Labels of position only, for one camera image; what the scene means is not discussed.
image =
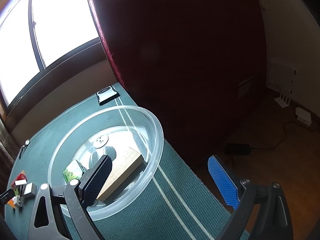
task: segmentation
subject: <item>window pane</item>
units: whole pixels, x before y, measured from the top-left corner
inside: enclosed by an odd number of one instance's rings
[[[0,83],[7,105],[37,73],[28,25],[28,0],[20,0],[0,29]]]
[[[32,0],[36,38],[44,63],[98,37],[87,0]]]

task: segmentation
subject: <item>transparent plastic bowl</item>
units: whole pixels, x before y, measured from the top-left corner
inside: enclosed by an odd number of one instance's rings
[[[106,144],[97,148],[94,142]],[[121,211],[146,188],[159,165],[163,150],[160,122],[150,111],[137,106],[113,106],[97,111],[77,123],[60,141],[49,164],[48,182],[52,187],[66,185],[63,171],[72,160],[92,168],[103,155],[112,160],[128,147],[140,152],[144,162],[104,202],[87,208],[92,220],[99,220]],[[62,212],[70,217],[67,206]]]

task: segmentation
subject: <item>window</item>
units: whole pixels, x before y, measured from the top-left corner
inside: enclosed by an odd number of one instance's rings
[[[27,83],[37,82],[59,58],[97,37],[87,0],[20,0],[0,27],[6,105],[14,105]]]

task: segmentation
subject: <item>patterned curtain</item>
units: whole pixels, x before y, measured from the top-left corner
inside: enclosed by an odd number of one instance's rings
[[[7,189],[8,179],[19,148],[0,119],[0,194]]]

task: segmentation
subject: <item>table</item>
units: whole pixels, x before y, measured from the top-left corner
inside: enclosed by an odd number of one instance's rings
[[[69,108],[30,139],[21,160],[16,159],[8,182],[25,170],[29,181],[47,182],[48,166],[63,136],[86,116],[116,105],[135,106],[119,83],[120,97],[99,106],[96,95]],[[27,239],[34,199],[26,199],[20,210],[5,207],[5,220],[18,240]],[[159,167],[146,189],[117,214],[94,221],[105,239],[215,239],[230,214],[209,192],[167,141]],[[79,239],[69,217],[65,217],[73,239]],[[247,239],[244,232],[241,239]]]

